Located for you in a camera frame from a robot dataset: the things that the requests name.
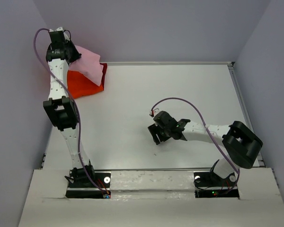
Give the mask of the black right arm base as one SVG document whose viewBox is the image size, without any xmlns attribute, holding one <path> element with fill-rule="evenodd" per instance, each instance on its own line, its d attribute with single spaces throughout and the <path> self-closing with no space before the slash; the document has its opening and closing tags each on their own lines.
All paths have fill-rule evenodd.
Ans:
<svg viewBox="0 0 284 227">
<path fill-rule="evenodd" d="M 223 179 L 210 172 L 194 172 L 195 197 L 201 198 L 239 198 L 236 175 Z"/>
</svg>

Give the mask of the pink t shirt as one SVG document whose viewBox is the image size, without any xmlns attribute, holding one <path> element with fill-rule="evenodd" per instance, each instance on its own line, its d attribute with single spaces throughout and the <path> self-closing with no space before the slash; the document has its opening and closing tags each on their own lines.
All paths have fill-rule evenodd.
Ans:
<svg viewBox="0 0 284 227">
<path fill-rule="evenodd" d="M 81 57 L 70 64 L 69 70 L 81 73 L 91 82 L 100 86 L 103 75 L 100 55 L 78 45 L 75 47 L 81 54 Z"/>
</svg>

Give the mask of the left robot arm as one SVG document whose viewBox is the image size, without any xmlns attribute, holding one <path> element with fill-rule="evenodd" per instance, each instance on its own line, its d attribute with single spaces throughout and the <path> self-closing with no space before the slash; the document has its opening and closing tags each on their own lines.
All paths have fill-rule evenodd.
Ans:
<svg viewBox="0 0 284 227">
<path fill-rule="evenodd" d="M 43 107 L 51 123 L 62 134 L 71 157 L 72 170 L 66 177 L 74 188 L 94 188 L 95 172 L 80 140 L 80 116 L 67 88 L 69 65 L 81 57 L 63 28 L 49 30 L 51 43 L 46 62 L 51 76 L 49 97 Z"/>
</svg>

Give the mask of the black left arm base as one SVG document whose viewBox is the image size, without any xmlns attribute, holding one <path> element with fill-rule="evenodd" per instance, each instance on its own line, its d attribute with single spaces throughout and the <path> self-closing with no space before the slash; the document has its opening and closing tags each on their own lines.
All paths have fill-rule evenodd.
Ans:
<svg viewBox="0 0 284 227">
<path fill-rule="evenodd" d="M 84 175 L 83 180 L 74 181 L 74 177 L 65 176 L 67 180 L 66 197 L 69 199 L 110 199 L 111 172 L 96 171 L 93 185 Z"/>
</svg>

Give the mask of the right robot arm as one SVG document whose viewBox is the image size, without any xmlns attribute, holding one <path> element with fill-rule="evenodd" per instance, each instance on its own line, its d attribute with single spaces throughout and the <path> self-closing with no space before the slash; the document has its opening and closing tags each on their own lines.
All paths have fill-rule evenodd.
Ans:
<svg viewBox="0 0 284 227">
<path fill-rule="evenodd" d="M 220 185 L 241 168 L 251 169 L 260 153 L 263 142 L 244 123 L 234 121 L 230 125 L 207 125 L 189 119 L 177 121 L 166 111 L 151 111 L 154 124 L 148 127 L 156 145 L 169 139 L 200 141 L 214 144 L 222 159 L 217 160 L 208 174 L 209 182 Z"/>
</svg>

